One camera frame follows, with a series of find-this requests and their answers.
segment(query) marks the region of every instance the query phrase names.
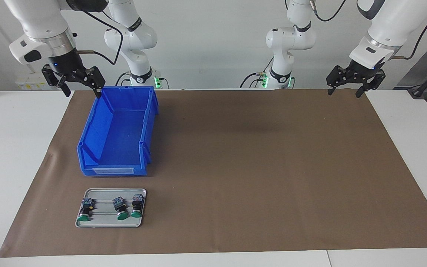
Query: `silver tray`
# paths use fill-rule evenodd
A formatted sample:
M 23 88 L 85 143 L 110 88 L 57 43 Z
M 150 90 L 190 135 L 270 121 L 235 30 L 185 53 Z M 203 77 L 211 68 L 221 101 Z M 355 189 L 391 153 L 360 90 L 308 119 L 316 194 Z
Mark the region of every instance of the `silver tray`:
M 128 211 L 133 208 L 133 195 L 142 194 L 144 196 L 143 213 L 141 218 L 129 217 L 125 220 L 117 220 L 116 210 L 113 208 L 112 200 L 117 197 L 125 199 Z M 90 188 L 85 192 L 83 198 L 92 198 L 95 200 L 95 209 L 91 211 L 90 221 L 75 221 L 78 228 L 135 228 L 141 225 L 144 215 L 144 205 L 146 204 L 145 189 L 93 189 Z

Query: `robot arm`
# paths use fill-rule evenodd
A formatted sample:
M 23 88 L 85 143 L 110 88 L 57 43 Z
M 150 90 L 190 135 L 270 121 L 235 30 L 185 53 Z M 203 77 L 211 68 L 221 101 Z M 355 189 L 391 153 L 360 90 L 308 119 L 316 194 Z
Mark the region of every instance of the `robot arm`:
M 427 17 L 427 0 L 357 0 L 357 7 L 371 20 L 371 27 L 351 52 L 349 67 L 335 66 L 327 76 L 331 87 L 329 95 L 347 83 L 362 83 L 357 98 L 370 89 L 377 89 L 385 78 L 381 67 Z
M 107 6 L 106 0 L 4 1 L 24 30 L 24 35 L 10 44 L 13 56 L 22 64 L 48 58 L 49 64 L 42 68 L 42 73 L 50 86 L 57 86 L 69 96 L 66 82 L 78 82 L 92 88 L 99 98 L 105 80 L 96 66 L 83 66 L 73 34 L 60 11 L 101 12 Z
M 287 86 L 294 63 L 290 51 L 307 50 L 314 46 L 316 33 L 311 27 L 312 14 L 309 0 L 290 0 L 288 19 L 294 24 L 293 27 L 268 32 L 266 44 L 274 53 L 273 65 L 268 70 L 268 88 Z
M 156 46 L 158 36 L 156 32 L 145 24 L 136 12 L 133 0 L 110 0 L 108 4 L 112 19 L 122 24 L 124 42 L 120 54 L 126 59 L 131 73 L 132 85 L 146 85 L 158 87 L 156 75 L 149 64 L 148 57 L 141 49 Z M 105 32 L 105 43 L 113 50 L 120 44 L 120 35 L 114 30 Z

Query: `blue plastic bin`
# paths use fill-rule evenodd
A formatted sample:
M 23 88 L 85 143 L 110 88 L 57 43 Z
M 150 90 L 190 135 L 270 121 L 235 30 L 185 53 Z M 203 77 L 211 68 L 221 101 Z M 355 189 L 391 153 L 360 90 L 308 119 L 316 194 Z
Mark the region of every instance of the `blue plastic bin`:
M 95 99 L 77 147 L 87 176 L 146 175 L 159 113 L 153 87 L 107 86 Z

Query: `electrical outlet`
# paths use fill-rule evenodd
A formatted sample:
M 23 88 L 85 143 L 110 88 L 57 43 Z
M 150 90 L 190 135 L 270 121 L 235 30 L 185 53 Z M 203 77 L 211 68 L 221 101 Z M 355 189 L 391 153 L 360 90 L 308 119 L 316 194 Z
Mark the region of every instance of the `electrical outlet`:
M 29 74 L 28 77 L 20 77 L 16 80 L 20 90 L 56 90 L 55 86 L 49 86 L 42 73 Z

